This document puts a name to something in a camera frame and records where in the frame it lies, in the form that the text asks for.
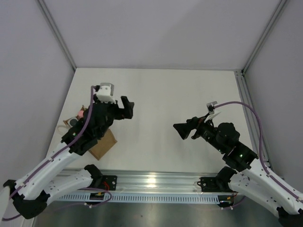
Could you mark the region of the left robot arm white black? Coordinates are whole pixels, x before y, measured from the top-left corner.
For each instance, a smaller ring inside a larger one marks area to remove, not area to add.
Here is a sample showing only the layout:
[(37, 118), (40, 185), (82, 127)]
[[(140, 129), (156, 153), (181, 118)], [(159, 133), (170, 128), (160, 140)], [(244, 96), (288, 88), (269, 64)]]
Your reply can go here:
[(20, 216), (32, 219), (42, 213), (54, 200), (82, 188), (103, 189), (103, 174), (94, 165), (86, 165), (79, 172), (63, 179), (54, 178), (70, 163), (81, 158), (97, 145), (115, 120), (132, 119), (134, 103), (121, 97), (123, 108), (117, 101), (100, 102), (91, 98), (83, 116), (69, 128), (49, 156), (37, 167), (18, 180), (7, 180), (13, 205)]

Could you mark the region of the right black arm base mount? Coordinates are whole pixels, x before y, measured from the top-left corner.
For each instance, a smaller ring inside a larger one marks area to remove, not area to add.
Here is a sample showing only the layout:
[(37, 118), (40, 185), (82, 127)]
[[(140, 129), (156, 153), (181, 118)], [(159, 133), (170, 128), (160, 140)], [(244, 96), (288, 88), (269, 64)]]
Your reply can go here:
[(197, 185), (202, 192), (226, 192), (228, 189), (215, 177), (200, 177)]

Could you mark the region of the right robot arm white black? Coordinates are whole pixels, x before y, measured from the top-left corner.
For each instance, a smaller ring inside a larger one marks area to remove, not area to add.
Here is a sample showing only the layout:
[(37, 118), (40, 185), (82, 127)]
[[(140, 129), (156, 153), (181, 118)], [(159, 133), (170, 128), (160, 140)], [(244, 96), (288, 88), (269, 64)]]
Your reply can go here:
[(195, 130), (193, 140), (203, 138), (223, 155), (226, 166), (214, 178), (217, 189), (250, 198), (276, 216), (284, 227), (303, 225), (303, 194), (282, 184), (274, 172), (262, 166), (257, 154), (239, 141), (240, 134), (233, 123), (215, 127), (206, 115), (176, 123), (173, 128), (184, 140)]

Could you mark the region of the aluminium frame post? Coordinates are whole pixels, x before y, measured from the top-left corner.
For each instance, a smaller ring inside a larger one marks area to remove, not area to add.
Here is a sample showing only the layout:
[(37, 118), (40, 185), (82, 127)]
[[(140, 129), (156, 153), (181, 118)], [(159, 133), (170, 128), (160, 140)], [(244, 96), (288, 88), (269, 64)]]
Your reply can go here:
[(263, 29), (260, 37), (258, 38), (256, 45), (254, 46), (251, 54), (249, 55), (248, 59), (246, 60), (244, 66), (241, 70), (242, 76), (245, 76), (245, 74), (250, 69), (251, 65), (255, 61), (259, 52), (262, 50), (262, 47), (264, 46), (264, 44), (266, 43), (271, 32), (275, 28), (276, 24), (278, 23), (280, 17), (282, 16), (282, 14), (283, 14), (284, 10), (286, 9), (289, 2), (290, 2), (290, 0), (279, 0), (278, 1), (277, 6), (275, 7), (272, 15), (270, 16), (268, 22), (266, 23), (265, 28)]
[(46, 2), (44, 0), (35, 0), (39, 10), (41, 11), (46, 23), (49, 26), (50, 31), (52, 32), (55, 40), (57, 41), (57, 44), (59, 45), (59, 48), (63, 55), (65, 56), (68, 64), (72, 68), (72, 70), (75, 72), (77, 69), (76, 63), (70, 53), (70, 50), (55, 22), (54, 17), (52, 16)]

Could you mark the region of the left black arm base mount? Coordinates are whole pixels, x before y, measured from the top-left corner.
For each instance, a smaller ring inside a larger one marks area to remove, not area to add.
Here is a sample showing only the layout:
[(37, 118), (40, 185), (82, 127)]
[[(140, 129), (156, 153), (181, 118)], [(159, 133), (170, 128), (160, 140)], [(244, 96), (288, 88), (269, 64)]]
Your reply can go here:
[(104, 175), (95, 165), (86, 165), (84, 167), (90, 173), (92, 182), (89, 188), (103, 189), (106, 191), (115, 191), (117, 185), (116, 175)]

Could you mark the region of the left aluminium frame post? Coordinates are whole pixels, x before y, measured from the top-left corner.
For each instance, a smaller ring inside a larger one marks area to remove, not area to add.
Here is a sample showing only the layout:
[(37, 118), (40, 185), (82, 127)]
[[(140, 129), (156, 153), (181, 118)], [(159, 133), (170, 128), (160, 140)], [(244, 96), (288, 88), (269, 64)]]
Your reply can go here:
[(76, 63), (70, 53), (70, 50), (55, 22), (54, 17), (52, 16), (46, 2), (44, 0), (35, 0), (39, 10), (41, 11), (46, 23), (49, 26), (50, 31), (52, 32), (55, 40), (57, 41), (57, 44), (59, 45), (59, 48), (63, 55), (65, 56), (68, 64), (72, 68), (72, 70), (75, 72), (77, 69)]

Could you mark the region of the aluminium mounting rail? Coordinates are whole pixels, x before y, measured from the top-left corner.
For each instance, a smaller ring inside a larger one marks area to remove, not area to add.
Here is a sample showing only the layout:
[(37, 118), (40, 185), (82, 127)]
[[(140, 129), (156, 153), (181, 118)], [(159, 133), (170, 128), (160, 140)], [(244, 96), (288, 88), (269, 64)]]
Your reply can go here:
[(101, 170), (104, 175), (117, 176), (116, 192), (120, 193), (200, 193), (200, 177), (215, 177), (216, 173), (178, 173)]

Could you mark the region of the right aluminium frame post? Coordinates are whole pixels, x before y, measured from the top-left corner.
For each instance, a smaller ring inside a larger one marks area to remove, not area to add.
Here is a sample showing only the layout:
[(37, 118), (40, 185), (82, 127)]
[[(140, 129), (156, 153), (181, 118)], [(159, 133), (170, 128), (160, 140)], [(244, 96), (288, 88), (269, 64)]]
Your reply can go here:
[(249, 55), (248, 59), (246, 60), (244, 66), (241, 70), (242, 76), (245, 76), (245, 74), (250, 69), (251, 65), (255, 61), (259, 52), (262, 50), (262, 47), (264, 46), (264, 44), (266, 43), (271, 32), (275, 28), (276, 24), (278, 23), (280, 17), (282, 16), (282, 14), (283, 14), (284, 10), (286, 9), (289, 2), (290, 2), (290, 0), (279, 0), (278, 1), (277, 6), (275, 7), (272, 15), (270, 16), (268, 22), (266, 23), (265, 28), (263, 29), (260, 37), (258, 38), (256, 45), (254, 46), (251, 54)]

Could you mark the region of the white bottle grey cap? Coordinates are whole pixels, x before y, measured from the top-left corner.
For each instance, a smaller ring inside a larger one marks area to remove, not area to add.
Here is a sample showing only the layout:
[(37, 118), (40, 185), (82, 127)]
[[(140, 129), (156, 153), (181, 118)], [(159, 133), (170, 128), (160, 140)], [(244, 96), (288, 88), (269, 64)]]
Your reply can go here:
[(67, 121), (67, 124), (70, 126), (70, 127), (73, 127), (77, 124), (78, 122), (78, 118), (77, 117), (72, 117), (70, 118), (68, 121)]

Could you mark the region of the pink cap amber bottle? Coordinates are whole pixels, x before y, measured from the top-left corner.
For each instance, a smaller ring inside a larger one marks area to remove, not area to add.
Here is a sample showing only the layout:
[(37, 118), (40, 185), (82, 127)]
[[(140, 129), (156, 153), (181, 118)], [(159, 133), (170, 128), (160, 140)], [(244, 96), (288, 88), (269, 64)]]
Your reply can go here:
[(80, 119), (80, 118), (83, 118), (83, 115), (84, 115), (84, 111), (83, 110), (80, 110), (77, 114), (77, 118)]

